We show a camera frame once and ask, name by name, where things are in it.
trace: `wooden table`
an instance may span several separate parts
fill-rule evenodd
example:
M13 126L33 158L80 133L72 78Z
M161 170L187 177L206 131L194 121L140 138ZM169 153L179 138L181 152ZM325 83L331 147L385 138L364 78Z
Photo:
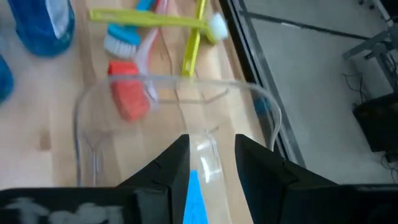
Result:
M72 112L78 94L106 76L110 56L103 50L106 24L87 20L91 7L130 8L130 0L72 0L76 17L76 37L70 49L54 59L29 55L11 31L4 36L11 42L4 51L17 80L10 100L0 107L0 187L74 186L76 160L72 136ZM194 0L170 0L168 14L192 16ZM207 14L221 11L219 3L208 1ZM188 29L164 27L150 58L150 72L179 74L189 34ZM201 43L195 75L199 79L243 80L231 39L210 46ZM187 92L176 92L175 98ZM255 117L252 99L242 94L235 102L219 109L232 122L224 133L245 127L264 145ZM243 107L247 118L233 118L232 108ZM193 111L183 113L190 116ZM227 186L229 212L235 223L251 223L246 200L236 172L234 141L220 146L219 154Z

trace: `teal brush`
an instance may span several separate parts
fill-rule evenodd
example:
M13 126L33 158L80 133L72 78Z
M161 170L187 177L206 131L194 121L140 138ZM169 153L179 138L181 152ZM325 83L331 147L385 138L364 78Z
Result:
M155 0L140 0L137 10L147 11ZM132 59L136 53L141 37L136 26L120 26L110 24L104 41L104 49L109 53L124 59Z

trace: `scrub brush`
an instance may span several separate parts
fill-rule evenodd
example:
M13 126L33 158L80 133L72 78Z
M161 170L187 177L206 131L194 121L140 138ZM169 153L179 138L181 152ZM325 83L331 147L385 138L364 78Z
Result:
M153 3L154 0L141 0L136 9L139 11L149 10ZM104 49L117 57L132 59L141 41L136 30L135 26L110 24L104 40Z
M197 28L205 33L206 38L212 44L228 37L227 25L220 13L214 14L209 21L203 21L192 17L165 16L133 9L91 9L90 20L140 27L183 26Z

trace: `blue liquid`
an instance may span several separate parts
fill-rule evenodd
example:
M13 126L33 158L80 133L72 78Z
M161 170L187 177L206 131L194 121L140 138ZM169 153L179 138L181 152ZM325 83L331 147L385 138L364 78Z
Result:
M67 28L58 37L55 35L45 0L8 0L8 3L16 20L18 36L33 54L52 57L70 46L75 30L75 15L69 1Z
M14 89L14 79L6 62L0 55L0 103L11 94Z

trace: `transparent plastic lid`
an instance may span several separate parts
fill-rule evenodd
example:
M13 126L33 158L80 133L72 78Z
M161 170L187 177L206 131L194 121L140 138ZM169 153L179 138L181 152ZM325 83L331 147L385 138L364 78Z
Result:
M209 223L251 222L235 134L272 150L281 121L257 85L155 75L103 80L82 94L74 116L79 186L117 186L189 134Z

